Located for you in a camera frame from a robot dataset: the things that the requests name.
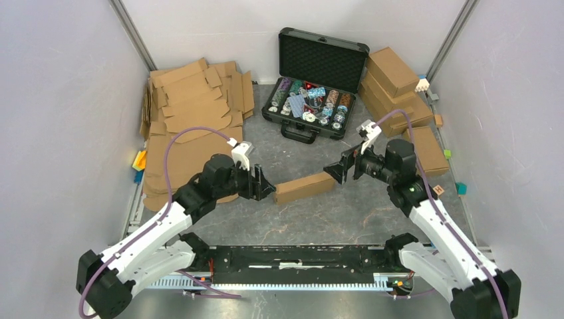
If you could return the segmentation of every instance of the wooden block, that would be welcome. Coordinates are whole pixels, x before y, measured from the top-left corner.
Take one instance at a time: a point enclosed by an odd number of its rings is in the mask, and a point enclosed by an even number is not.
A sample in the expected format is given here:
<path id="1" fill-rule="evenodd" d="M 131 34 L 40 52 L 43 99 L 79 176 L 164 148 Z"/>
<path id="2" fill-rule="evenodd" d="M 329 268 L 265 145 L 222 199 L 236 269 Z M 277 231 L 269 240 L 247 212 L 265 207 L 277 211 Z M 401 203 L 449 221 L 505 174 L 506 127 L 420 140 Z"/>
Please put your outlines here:
<path id="1" fill-rule="evenodd" d="M 437 193 L 437 196 L 441 196 L 444 193 L 444 189 L 440 185 L 433 187 L 433 190 Z"/>
<path id="2" fill-rule="evenodd" d="M 442 123 L 442 116 L 436 114 L 436 115 L 435 115 L 435 126 L 436 126 L 437 128 L 441 128 L 441 127 L 442 127 L 442 124 L 443 124 L 443 123 Z"/>

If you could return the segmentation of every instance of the case handle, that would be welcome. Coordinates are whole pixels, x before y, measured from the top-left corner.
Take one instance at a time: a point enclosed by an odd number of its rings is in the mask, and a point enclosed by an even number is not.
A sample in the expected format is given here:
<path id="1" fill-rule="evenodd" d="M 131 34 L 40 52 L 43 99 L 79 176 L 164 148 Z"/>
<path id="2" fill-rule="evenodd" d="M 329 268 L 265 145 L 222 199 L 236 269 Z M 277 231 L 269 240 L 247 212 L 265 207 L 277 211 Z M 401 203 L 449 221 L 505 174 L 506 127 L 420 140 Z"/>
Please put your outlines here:
<path id="1" fill-rule="evenodd" d="M 313 142 L 315 142 L 315 138 L 317 137 L 318 132 L 311 131 L 311 136 L 307 136 L 304 134 L 290 132 L 289 130 L 286 130 L 287 125 L 288 123 L 286 121 L 282 122 L 281 133 L 282 136 L 284 136 L 285 138 L 289 138 L 290 140 L 295 140 L 306 144 L 312 144 Z"/>

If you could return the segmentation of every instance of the teal block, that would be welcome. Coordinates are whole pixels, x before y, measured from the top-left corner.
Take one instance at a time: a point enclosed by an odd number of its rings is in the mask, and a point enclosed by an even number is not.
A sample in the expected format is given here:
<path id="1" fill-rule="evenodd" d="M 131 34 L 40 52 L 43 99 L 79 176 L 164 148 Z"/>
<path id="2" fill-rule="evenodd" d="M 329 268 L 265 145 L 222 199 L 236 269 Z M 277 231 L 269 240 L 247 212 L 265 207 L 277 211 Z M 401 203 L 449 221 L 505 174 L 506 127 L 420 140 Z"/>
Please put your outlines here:
<path id="1" fill-rule="evenodd" d="M 457 182 L 454 185 L 456 185 L 456 191 L 458 192 L 458 195 L 466 195 L 467 187 L 465 183 Z"/>

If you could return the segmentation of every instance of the white wall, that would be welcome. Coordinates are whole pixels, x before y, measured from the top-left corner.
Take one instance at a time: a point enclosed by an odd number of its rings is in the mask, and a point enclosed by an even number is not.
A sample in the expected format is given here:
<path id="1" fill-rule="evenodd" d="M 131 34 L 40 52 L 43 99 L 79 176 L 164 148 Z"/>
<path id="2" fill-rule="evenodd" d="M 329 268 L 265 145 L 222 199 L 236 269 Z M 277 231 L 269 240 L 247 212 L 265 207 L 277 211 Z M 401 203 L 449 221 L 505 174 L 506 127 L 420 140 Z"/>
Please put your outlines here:
<path id="1" fill-rule="evenodd" d="M 78 318 L 78 258 L 123 226 L 148 72 L 107 1 L 2 1 L 0 43 L 0 318 Z"/>
<path id="2" fill-rule="evenodd" d="M 278 32 L 294 27 L 391 46 L 418 73 L 429 69 L 464 0 L 123 0 L 158 68 L 202 56 L 236 60 L 253 79 L 278 77 Z"/>
<path id="3" fill-rule="evenodd" d="M 480 1 L 432 86 L 478 238 L 523 281 L 520 318 L 564 310 L 564 3 Z"/>

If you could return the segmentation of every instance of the metal corner post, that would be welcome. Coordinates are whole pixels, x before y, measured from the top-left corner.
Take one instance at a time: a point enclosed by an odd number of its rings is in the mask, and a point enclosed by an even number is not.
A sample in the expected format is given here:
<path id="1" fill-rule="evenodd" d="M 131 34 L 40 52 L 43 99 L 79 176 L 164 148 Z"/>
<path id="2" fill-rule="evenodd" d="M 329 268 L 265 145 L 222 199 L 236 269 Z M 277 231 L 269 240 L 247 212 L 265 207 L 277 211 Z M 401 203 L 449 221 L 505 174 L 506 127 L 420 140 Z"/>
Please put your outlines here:
<path id="1" fill-rule="evenodd" d="M 147 50 L 143 39 L 141 39 L 141 36 L 139 35 L 139 32 L 137 31 L 137 28 L 135 27 L 135 24 L 133 23 L 133 20 L 127 12 L 122 0 L 109 1 L 112 8 L 114 8 L 114 10 L 116 11 L 118 18 L 120 19 L 125 31 L 127 32 L 127 35 L 131 39 L 131 43 L 137 50 L 137 53 L 139 53 L 139 55 L 141 56 L 141 59 L 143 60 L 149 71 L 156 70 L 157 67 L 155 65 L 155 62 L 153 61 L 151 54 L 149 54 L 149 51 Z"/>
<path id="2" fill-rule="evenodd" d="M 450 31 L 448 31 L 448 34 L 444 39 L 444 42 L 442 43 L 439 49 L 439 52 L 437 53 L 435 59 L 431 63 L 431 67 L 429 68 L 429 71 L 427 71 L 427 80 L 429 82 L 432 82 L 434 77 L 437 75 L 439 68 L 442 66 L 442 63 L 445 61 L 446 57 L 448 56 L 448 53 L 450 52 L 452 45 L 458 38 L 460 31 L 464 28 L 466 21 L 472 14 L 472 11 L 474 10 L 474 8 L 476 8 L 478 1 L 479 0 L 466 0 L 464 5 L 462 6 L 462 9 L 458 13 L 456 20 L 454 21 L 454 24 L 450 28 Z"/>

